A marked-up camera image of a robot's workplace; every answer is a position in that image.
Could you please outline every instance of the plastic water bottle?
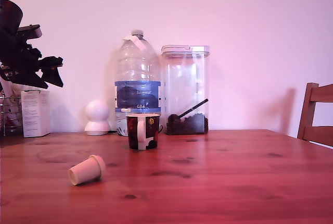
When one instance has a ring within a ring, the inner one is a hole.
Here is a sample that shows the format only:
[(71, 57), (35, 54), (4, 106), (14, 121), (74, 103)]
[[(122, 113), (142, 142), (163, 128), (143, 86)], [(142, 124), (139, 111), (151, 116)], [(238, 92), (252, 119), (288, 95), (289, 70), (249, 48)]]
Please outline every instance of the plastic water bottle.
[(119, 51), (115, 79), (115, 107), (118, 134), (127, 136), (126, 115), (161, 114), (161, 67), (157, 54), (133, 30)]

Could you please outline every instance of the wire rack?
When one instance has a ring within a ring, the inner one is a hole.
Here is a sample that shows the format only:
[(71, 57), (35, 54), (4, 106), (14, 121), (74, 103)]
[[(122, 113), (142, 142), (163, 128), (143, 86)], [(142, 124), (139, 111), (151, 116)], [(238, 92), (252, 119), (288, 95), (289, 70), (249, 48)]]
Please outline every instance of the wire rack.
[(20, 97), (0, 95), (0, 134), (23, 133), (22, 101)]

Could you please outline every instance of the white box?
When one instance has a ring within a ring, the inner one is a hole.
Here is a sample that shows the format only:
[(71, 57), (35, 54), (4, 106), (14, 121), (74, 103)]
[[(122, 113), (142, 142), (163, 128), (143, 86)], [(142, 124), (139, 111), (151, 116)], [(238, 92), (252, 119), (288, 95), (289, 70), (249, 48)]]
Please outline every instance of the white box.
[(23, 136), (37, 137), (50, 133), (48, 91), (21, 91)]

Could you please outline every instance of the overturned cup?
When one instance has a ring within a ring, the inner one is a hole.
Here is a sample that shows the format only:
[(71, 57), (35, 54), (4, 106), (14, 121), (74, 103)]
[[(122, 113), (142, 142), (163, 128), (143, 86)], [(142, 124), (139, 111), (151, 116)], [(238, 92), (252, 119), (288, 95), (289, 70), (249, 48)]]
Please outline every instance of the overturned cup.
[(98, 155), (89, 158), (68, 170), (68, 176), (73, 185), (100, 178), (105, 172), (105, 163)]

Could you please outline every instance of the blue label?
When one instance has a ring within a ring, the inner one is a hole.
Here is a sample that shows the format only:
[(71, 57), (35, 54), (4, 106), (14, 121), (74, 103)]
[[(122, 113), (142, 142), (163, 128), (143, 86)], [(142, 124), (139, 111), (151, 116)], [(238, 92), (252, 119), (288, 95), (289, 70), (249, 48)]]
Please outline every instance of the blue label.
[(161, 82), (118, 81), (116, 86), (116, 112), (161, 112)]

